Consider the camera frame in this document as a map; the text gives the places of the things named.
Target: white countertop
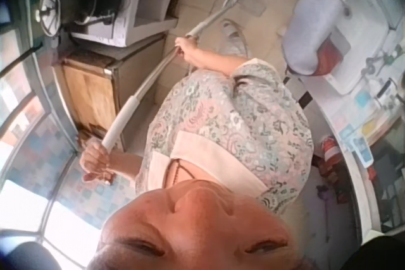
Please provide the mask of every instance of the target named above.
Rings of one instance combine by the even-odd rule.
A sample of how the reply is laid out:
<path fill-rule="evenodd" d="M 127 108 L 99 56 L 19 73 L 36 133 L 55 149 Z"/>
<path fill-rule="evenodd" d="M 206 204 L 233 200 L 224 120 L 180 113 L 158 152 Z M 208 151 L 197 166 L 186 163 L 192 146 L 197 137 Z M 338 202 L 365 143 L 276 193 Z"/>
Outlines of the white countertop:
<path fill-rule="evenodd" d="M 381 70 L 380 76 L 383 78 L 398 78 L 405 70 L 405 55 L 397 64 L 400 66 L 388 66 Z M 354 194 L 358 205 L 358 215 L 361 228 L 362 240 L 372 239 L 370 235 L 379 235 L 381 229 L 380 216 L 378 212 L 377 199 L 373 185 L 369 180 L 367 169 L 363 167 L 353 152 L 350 152 L 344 143 L 340 140 L 339 132 L 342 125 L 339 123 L 339 117 L 345 111 L 350 111 L 349 105 L 353 103 L 353 94 L 340 95 L 323 77 L 300 77 L 305 89 L 311 94 L 317 103 L 322 115 L 328 123 L 333 135 L 337 139 L 342 150 L 349 174 L 351 176 Z M 353 90 L 365 88 L 367 81 L 362 79 Z M 398 113 L 398 110 L 386 114 L 385 120 L 389 120 Z"/>

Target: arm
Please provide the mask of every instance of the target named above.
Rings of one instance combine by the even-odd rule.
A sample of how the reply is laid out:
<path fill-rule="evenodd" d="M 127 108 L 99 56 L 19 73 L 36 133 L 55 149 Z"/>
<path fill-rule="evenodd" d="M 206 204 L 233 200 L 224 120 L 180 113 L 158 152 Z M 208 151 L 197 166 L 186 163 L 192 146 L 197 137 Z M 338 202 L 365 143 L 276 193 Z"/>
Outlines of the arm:
<path fill-rule="evenodd" d="M 199 49 L 195 41 L 186 38 L 177 38 L 176 46 L 181 48 L 186 62 L 200 69 L 221 72 L 226 76 L 230 76 L 240 65 L 248 61 L 244 57 L 226 56 Z"/>
<path fill-rule="evenodd" d="M 142 157 L 116 150 L 108 154 L 98 140 L 91 140 L 80 158 L 80 165 L 86 174 L 83 181 L 102 180 L 108 171 L 134 181 L 139 173 Z"/>
<path fill-rule="evenodd" d="M 135 154 L 112 151 L 108 169 L 133 181 L 139 173 L 142 160 L 142 157 Z"/>

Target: eye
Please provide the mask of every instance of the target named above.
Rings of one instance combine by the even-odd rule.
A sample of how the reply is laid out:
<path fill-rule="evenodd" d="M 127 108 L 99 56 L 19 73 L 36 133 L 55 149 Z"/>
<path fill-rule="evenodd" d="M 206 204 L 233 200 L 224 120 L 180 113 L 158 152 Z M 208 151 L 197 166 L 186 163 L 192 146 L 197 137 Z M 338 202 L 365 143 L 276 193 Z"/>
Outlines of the eye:
<path fill-rule="evenodd" d="M 155 245 L 153 245 L 152 243 L 149 243 L 145 240 L 126 239 L 126 240 L 120 240 L 118 243 L 128 247 L 129 249 L 131 249 L 133 251 L 136 251 L 138 253 L 148 255 L 148 256 L 161 257 L 161 256 L 164 256 L 164 254 L 165 254 L 165 251 L 157 248 Z"/>
<path fill-rule="evenodd" d="M 287 243 L 276 243 L 271 240 L 259 242 L 252 246 L 249 250 L 246 250 L 248 254 L 267 254 L 276 249 L 287 246 Z"/>

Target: floral dress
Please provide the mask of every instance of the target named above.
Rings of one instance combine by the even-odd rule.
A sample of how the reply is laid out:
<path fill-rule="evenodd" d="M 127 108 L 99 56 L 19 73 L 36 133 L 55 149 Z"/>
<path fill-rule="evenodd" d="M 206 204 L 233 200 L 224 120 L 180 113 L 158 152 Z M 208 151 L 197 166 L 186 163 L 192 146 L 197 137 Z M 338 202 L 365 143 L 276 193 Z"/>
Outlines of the floral dress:
<path fill-rule="evenodd" d="M 197 70 L 174 86 L 149 126 L 137 194 L 151 190 L 147 177 L 153 151 L 170 157 L 179 132 L 229 152 L 263 182 L 257 199 L 275 213 L 294 201 L 308 178 L 313 155 L 308 121 L 264 61 L 252 59 L 231 77 Z"/>

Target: mop handle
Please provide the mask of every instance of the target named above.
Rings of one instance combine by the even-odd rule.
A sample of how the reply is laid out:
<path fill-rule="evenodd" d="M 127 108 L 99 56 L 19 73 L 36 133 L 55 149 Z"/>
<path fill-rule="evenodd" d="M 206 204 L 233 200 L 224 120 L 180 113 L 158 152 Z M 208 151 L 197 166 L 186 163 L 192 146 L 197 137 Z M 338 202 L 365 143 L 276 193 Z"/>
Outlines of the mop handle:
<path fill-rule="evenodd" d="M 225 14 L 235 4 L 236 0 L 225 0 L 224 6 L 222 7 L 221 10 L 219 10 L 215 14 L 212 14 L 203 22 L 198 24 L 186 35 L 186 37 L 197 37 L 198 35 L 200 35 L 203 30 L 205 30 L 208 26 L 210 26 L 220 16 Z M 129 97 L 125 105 L 122 107 L 121 111 L 118 113 L 111 127 L 107 131 L 106 136 L 101 142 L 102 145 L 108 151 L 108 153 L 111 152 L 116 141 L 118 140 L 125 126 L 129 122 L 129 119 L 132 117 L 132 115 L 135 113 L 135 110 L 138 108 L 142 98 L 145 96 L 147 91 L 152 87 L 153 83 L 158 79 L 162 71 L 173 61 L 173 59 L 175 59 L 178 50 L 179 50 L 178 47 L 173 48 L 173 50 L 171 50 L 169 54 L 163 58 L 160 64 L 157 65 L 157 67 L 155 67 L 152 73 L 149 74 L 149 76 L 144 80 L 144 82 L 136 91 L 136 93 L 133 96 Z"/>

